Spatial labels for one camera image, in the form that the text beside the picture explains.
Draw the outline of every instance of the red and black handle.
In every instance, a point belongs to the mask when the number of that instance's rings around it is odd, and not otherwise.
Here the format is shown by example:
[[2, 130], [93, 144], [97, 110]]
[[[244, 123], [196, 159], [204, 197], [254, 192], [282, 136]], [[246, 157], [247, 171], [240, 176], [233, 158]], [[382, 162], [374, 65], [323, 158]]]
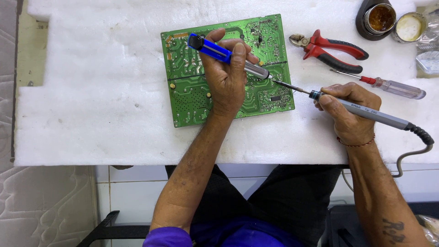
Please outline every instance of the red and black handle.
[[317, 45], [309, 44], [307, 47], [304, 48], [304, 51], [306, 52], [306, 54], [303, 57], [303, 60], [309, 57], [315, 57], [336, 70], [350, 74], [360, 74], [363, 71], [363, 67], [342, 62], [333, 57], [331, 54], [325, 52]]
[[366, 60], [369, 58], [369, 54], [367, 52], [354, 44], [345, 41], [322, 38], [322, 36], [320, 35], [320, 29], [317, 29], [314, 32], [313, 36], [311, 37], [310, 43], [320, 46], [321, 48], [343, 51], [355, 57], [355, 59], [357, 60]]

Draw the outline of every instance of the wire cutters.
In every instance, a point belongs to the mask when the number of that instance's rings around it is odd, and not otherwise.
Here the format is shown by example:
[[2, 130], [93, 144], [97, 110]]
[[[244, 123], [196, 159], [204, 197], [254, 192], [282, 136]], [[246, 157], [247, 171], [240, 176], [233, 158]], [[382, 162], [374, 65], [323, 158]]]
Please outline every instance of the wire cutters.
[[357, 60], [366, 60], [369, 58], [369, 54], [356, 45], [344, 41], [322, 38], [320, 29], [317, 29], [311, 38], [305, 38], [302, 34], [293, 34], [289, 37], [289, 40], [294, 46], [303, 47], [303, 50], [306, 52], [303, 60], [309, 57], [315, 57], [326, 65], [345, 73], [360, 74], [363, 71], [363, 67], [342, 62], [325, 52], [322, 48], [343, 51], [355, 57]]

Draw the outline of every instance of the circuit board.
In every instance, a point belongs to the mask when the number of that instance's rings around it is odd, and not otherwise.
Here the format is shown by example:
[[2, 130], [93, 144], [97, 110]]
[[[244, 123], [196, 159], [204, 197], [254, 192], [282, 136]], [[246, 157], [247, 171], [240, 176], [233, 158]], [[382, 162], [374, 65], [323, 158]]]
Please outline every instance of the circuit board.
[[[241, 38], [250, 45], [274, 80], [291, 84], [280, 14], [161, 33], [174, 127], [202, 124], [212, 109], [203, 64], [187, 39], [191, 33], [205, 37], [218, 28], [226, 30], [223, 39]], [[244, 104], [235, 118], [294, 109], [291, 89], [250, 74], [247, 81]]]

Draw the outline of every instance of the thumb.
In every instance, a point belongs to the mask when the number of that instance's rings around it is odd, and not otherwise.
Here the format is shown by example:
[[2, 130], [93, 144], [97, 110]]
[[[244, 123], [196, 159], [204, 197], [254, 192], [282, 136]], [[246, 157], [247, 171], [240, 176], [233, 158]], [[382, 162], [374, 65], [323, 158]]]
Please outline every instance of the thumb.
[[245, 46], [238, 42], [232, 51], [232, 58], [230, 59], [230, 76], [235, 81], [244, 81], [246, 74], [244, 72], [246, 59]]
[[329, 113], [334, 120], [345, 120], [351, 115], [334, 96], [324, 94], [320, 96], [319, 103], [323, 110]]

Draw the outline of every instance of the hand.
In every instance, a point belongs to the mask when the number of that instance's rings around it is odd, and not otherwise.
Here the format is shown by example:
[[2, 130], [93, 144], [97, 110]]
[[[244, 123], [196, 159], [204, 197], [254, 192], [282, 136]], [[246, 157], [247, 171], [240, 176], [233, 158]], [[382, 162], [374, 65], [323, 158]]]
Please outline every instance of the hand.
[[250, 53], [251, 48], [242, 39], [221, 40], [226, 34], [224, 28], [211, 31], [206, 40], [233, 52], [230, 65], [200, 53], [204, 73], [213, 101], [213, 113], [227, 118], [235, 118], [244, 103], [247, 73], [245, 60], [257, 63], [259, 59]]
[[354, 82], [345, 85], [335, 84], [322, 87], [319, 102], [314, 101], [316, 108], [326, 111], [334, 119], [334, 130], [346, 145], [363, 145], [374, 137], [375, 121], [352, 114], [336, 99], [341, 98], [352, 103], [379, 110], [381, 98]]

